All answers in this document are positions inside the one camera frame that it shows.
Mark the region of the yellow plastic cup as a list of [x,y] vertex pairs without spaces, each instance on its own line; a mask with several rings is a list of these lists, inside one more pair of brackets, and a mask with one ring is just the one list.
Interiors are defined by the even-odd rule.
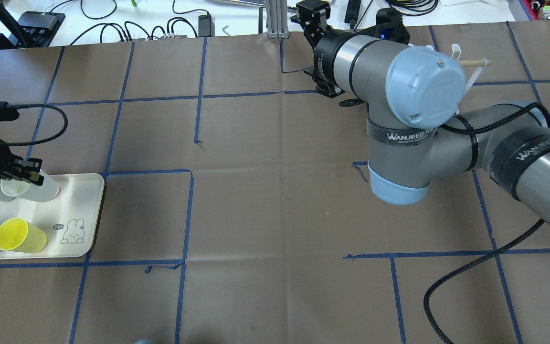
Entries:
[[0,225],[0,250],[37,253],[48,242],[47,234],[22,218],[10,218]]

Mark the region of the white plastic cup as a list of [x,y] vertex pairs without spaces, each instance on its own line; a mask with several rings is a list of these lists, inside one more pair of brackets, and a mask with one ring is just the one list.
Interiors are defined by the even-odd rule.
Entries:
[[60,192],[59,183],[44,170],[41,170],[39,175],[43,177],[41,186],[11,179],[8,181],[1,181],[1,190],[3,194],[17,199],[40,203],[53,200]]

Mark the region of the aluminium frame post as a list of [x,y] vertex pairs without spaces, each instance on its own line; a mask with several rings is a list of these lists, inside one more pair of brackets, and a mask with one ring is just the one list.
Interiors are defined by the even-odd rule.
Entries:
[[269,39],[288,39],[288,11],[286,0],[266,0],[266,34]]

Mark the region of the cream plastic tray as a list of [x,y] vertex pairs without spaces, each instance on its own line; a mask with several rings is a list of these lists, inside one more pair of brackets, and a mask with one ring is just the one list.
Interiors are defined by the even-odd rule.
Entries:
[[93,246],[105,181],[100,174],[63,174],[52,178],[60,192],[51,201],[0,201],[0,225],[19,217],[36,225],[48,236],[37,253],[0,252],[2,259],[74,258],[85,255]]

